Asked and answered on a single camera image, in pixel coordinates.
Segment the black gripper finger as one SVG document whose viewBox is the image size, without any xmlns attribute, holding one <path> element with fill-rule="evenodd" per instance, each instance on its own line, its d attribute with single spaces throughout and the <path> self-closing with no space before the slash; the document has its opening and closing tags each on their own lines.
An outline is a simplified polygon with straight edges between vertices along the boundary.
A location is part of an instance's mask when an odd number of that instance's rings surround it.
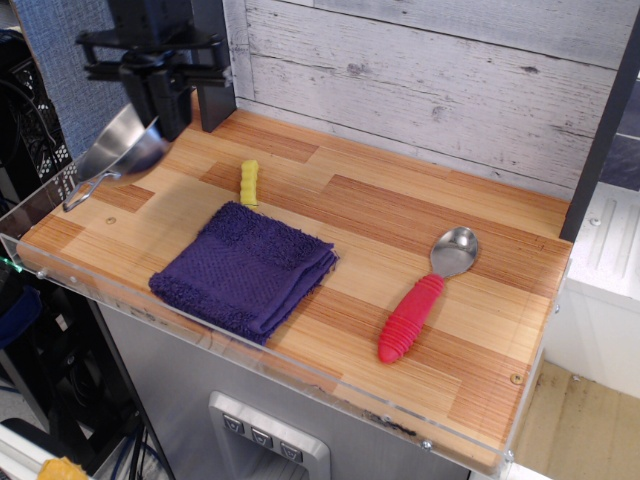
<svg viewBox="0 0 640 480">
<path fill-rule="evenodd" d="M 119 77 L 141 123 L 148 127 L 157 114 L 147 82 L 147 73 L 131 65 L 122 64 L 119 67 Z"/>
<path fill-rule="evenodd" d="M 148 85 L 162 136 L 175 141 L 192 122 L 192 88 L 168 70 L 153 72 Z"/>
</svg>

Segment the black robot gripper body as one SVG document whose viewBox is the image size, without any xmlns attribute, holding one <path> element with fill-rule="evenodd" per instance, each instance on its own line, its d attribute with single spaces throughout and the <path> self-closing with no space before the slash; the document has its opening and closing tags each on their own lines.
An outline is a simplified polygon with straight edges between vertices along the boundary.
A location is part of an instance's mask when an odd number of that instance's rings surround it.
<svg viewBox="0 0 640 480">
<path fill-rule="evenodd" d="M 128 60 L 137 60 L 147 70 L 163 68 L 171 53 L 207 48 L 216 53 L 222 45 L 215 35 L 194 27 L 190 1 L 110 1 L 108 7 L 113 28 L 83 31 L 76 37 L 92 79 L 115 81 Z M 230 66 L 179 63 L 170 71 L 194 86 L 232 84 Z"/>
</svg>

